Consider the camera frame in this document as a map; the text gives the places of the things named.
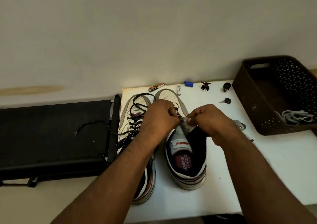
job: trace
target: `shoe insole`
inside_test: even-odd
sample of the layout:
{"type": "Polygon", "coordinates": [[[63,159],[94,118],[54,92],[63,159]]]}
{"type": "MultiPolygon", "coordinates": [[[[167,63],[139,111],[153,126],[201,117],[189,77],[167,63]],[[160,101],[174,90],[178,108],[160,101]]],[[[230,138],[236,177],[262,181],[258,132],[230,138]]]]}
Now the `shoe insole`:
{"type": "Polygon", "coordinates": [[[184,150],[179,151],[174,154],[174,161],[176,163],[176,166],[183,170],[191,170],[192,169],[192,153],[184,150]]]}

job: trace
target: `shoe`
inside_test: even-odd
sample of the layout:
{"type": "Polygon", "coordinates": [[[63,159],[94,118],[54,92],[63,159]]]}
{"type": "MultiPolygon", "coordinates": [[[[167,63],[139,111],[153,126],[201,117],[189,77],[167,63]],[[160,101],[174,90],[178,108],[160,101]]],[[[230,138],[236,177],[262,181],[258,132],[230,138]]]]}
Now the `shoe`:
{"type": "MultiPolygon", "coordinates": [[[[124,151],[140,131],[143,116],[147,111],[147,107],[151,104],[150,100],[145,95],[152,94],[142,93],[132,96],[123,109],[118,131],[119,140],[117,145],[117,156],[124,151]]],[[[154,154],[152,154],[145,167],[132,204],[142,204],[151,197],[155,187],[155,179],[154,154]]]]}
{"type": "MultiPolygon", "coordinates": [[[[179,118],[188,115],[184,103],[174,91],[160,90],[155,98],[171,101],[179,118]]],[[[199,127],[195,127],[186,136],[179,125],[165,141],[164,155],[168,168],[177,185],[184,190],[195,190],[206,180],[206,137],[207,134],[199,127]]]]}

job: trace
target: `floor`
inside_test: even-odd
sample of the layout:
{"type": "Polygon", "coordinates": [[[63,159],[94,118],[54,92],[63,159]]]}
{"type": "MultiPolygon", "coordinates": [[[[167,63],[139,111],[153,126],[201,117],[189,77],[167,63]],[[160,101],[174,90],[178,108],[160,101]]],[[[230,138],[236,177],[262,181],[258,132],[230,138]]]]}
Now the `floor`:
{"type": "MultiPolygon", "coordinates": [[[[308,210],[311,211],[317,217],[317,204],[306,206],[308,210]]],[[[173,219],[173,220],[164,220],[164,221],[153,221],[153,222],[140,222],[137,224],[203,224],[203,221],[200,217],[192,218],[182,218],[182,219],[173,219]]]]}

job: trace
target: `brown basket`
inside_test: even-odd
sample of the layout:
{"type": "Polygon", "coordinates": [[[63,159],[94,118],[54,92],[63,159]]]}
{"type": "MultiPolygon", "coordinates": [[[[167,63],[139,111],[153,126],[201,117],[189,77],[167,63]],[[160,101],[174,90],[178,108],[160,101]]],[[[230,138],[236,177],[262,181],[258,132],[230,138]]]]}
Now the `brown basket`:
{"type": "Polygon", "coordinates": [[[246,59],[232,87],[261,135],[309,130],[317,127],[317,79],[291,56],[246,59]],[[251,66],[265,64],[263,68],[251,66]],[[314,121],[299,125],[285,123],[279,113],[305,110],[314,121]]]}

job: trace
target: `black shoelace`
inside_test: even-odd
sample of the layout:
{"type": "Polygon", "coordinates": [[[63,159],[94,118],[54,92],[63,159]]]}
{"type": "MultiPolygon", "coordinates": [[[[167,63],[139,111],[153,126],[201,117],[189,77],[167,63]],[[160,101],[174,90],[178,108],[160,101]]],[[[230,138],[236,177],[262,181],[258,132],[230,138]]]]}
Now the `black shoelace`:
{"type": "Polygon", "coordinates": [[[127,117],[128,120],[131,120],[129,121],[128,125],[129,125],[129,130],[123,132],[123,133],[120,133],[118,135],[124,135],[124,134],[128,134],[127,137],[123,138],[121,141],[118,142],[118,145],[117,145],[117,149],[121,148],[122,147],[122,150],[124,150],[132,141],[133,137],[135,137],[139,131],[140,131],[140,126],[142,124],[142,121],[143,121],[143,117],[144,117],[144,114],[146,112],[145,109],[143,108],[147,108],[148,106],[146,105],[143,105],[143,104],[140,104],[140,103],[136,103],[135,100],[137,98],[139,98],[140,96],[142,95],[151,95],[154,97],[154,100],[156,101],[156,98],[154,95],[152,94],[149,94],[149,93],[141,93],[141,94],[138,94],[136,95],[134,98],[133,98],[133,105],[130,107],[130,117],[127,117]],[[139,115],[136,115],[136,116],[133,116],[132,113],[131,113],[131,110],[133,107],[136,107],[138,108],[139,110],[142,110],[143,113],[142,114],[139,114],[139,115]]]}

